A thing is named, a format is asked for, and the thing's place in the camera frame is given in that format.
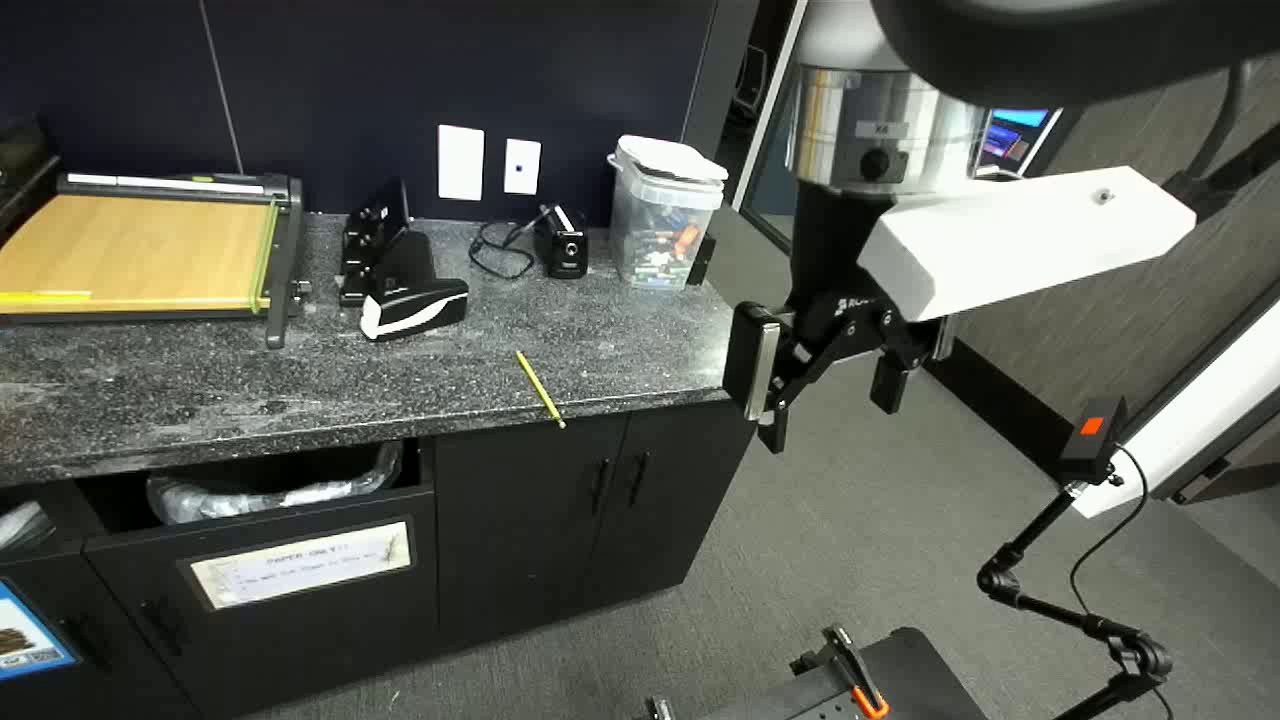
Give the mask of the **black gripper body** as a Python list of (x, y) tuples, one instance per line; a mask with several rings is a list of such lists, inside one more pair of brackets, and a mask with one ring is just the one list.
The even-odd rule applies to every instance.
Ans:
[(837, 361), (864, 351), (877, 351), (874, 406), (895, 412), (912, 373), (954, 351), (954, 329), (946, 322), (906, 322), (887, 296), (826, 294), (786, 324), (771, 406), (788, 409)]

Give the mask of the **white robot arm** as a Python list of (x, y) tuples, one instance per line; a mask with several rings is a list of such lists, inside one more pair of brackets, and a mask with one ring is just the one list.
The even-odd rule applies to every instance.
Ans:
[(808, 0), (794, 294), (733, 313), (726, 393), (786, 448), (834, 363), (874, 358), (874, 397), (895, 409), (949, 322), (1172, 252), (1197, 228), (1182, 185), (1134, 164), (984, 179), (984, 118), (1119, 101), (1276, 47), (1276, 0)]

